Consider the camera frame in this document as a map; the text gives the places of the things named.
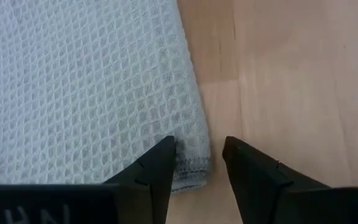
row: light wood surface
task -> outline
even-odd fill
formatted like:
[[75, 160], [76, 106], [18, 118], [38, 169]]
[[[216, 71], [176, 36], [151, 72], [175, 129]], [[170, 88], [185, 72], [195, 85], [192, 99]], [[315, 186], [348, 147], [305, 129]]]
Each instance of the light wood surface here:
[[167, 223], [241, 223], [221, 157], [236, 136], [331, 186], [358, 185], [358, 0], [178, 0], [212, 142]]

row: wooden floor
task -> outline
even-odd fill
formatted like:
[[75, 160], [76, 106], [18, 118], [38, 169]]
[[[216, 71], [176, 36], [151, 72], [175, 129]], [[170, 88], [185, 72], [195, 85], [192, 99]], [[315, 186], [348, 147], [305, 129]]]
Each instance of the wooden floor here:
[[167, 223], [241, 223], [227, 135], [331, 186], [358, 185], [358, 0], [178, 0], [212, 141]]

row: gray waffle towel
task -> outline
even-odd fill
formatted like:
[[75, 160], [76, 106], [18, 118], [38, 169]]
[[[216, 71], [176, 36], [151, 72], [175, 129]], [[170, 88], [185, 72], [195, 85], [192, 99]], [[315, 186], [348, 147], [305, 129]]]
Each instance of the gray waffle towel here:
[[173, 190], [205, 184], [176, 0], [0, 0], [0, 184], [100, 183], [166, 135]]

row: black plastic part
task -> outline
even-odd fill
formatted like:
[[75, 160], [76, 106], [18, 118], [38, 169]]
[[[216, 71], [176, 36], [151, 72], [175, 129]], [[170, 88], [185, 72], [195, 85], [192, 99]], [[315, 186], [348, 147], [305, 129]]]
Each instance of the black plastic part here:
[[358, 188], [330, 188], [234, 137], [223, 158], [246, 224], [358, 223]]
[[175, 150], [167, 136], [104, 184], [0, 185], [0, 223], [164, 224]]

